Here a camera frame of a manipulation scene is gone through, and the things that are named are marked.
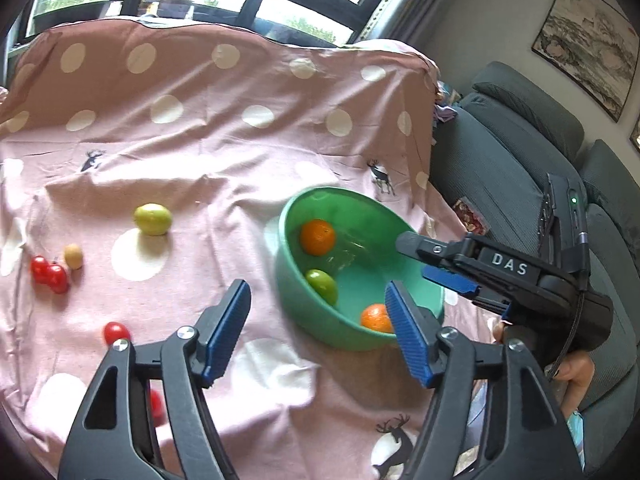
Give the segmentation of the person right hand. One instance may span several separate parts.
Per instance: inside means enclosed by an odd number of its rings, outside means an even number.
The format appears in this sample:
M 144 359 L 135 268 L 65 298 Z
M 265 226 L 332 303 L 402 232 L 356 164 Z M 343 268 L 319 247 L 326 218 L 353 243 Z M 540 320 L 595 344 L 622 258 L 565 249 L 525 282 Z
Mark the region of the person right hand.
M 569 353 L 550 382 L 554 400 L 565 419 L 576 412 L 584 400 L 594 376 L 594 363 L 588 352 Z

